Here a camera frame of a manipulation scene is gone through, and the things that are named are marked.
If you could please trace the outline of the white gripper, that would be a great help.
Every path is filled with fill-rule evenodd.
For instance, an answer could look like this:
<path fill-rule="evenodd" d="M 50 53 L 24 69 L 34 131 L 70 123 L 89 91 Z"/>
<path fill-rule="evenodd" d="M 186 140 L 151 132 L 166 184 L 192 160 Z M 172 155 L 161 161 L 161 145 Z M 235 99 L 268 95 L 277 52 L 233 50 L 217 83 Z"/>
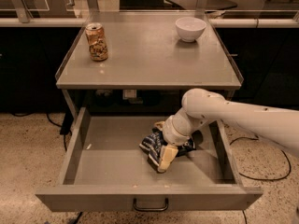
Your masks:
<path fill-rule="evenodd" d="M 193 118 L 183 108 L 165 122 L 156 122 L 154 127 L 159 131 L 163 130 L 164 141 L 168 144 L 161 149 L 157 171 L 166 172 L 178 154 L 178 146 L 182 146 L 194 132 L 199 131 L 205 125 L 208 125 L 207 119 Z"/>

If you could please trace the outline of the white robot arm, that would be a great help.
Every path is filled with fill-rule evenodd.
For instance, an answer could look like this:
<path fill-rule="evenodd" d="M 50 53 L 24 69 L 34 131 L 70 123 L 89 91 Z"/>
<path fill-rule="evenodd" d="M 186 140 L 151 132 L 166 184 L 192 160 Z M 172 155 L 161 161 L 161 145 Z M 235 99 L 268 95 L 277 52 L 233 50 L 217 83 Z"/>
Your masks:
<path fill-rule="evenodd" d="M 166 146 L 160 154 L 158 171 L 165 172 L 178 154 L 178 148 L 194 132 L 215 120 L 299 156 L 298 111 L 231 102 L 215 92 L 191 89 L 183 95 L 181 109 L 163 123 Z"/>

